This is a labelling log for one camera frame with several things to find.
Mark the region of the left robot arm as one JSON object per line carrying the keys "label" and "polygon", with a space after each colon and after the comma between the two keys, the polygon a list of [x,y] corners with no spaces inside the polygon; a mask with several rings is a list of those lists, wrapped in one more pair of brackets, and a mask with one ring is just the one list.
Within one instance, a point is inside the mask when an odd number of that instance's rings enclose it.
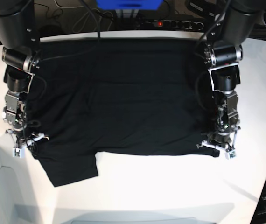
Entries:
{"label": "left robot arm", "polygon": [[240,84],[238,64],[243,59],[242,43],[252,31],[266,0],[218,0],[213,23],[196,45],[206,40],[204,58],[210,78],[216,117],[206,139],[197,145],[223,151],[227,159],[236,157],[235,141],[240,130],[237,111]]}

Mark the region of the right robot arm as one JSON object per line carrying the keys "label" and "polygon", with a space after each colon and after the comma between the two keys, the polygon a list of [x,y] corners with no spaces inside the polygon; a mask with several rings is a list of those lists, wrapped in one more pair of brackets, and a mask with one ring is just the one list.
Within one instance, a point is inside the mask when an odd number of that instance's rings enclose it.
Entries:
{"label": "right robot arm", "polygon": [[6,132],[15,141],[12,156],[23,158],[25,151],[37,151],[37,141],[43,133],[28,133],[28,94],[40,62],[40,37],[35,23],[32,0],[0,0],[0,42],[2,61],[7,65],[4,82],[3,120],[11,127]]}

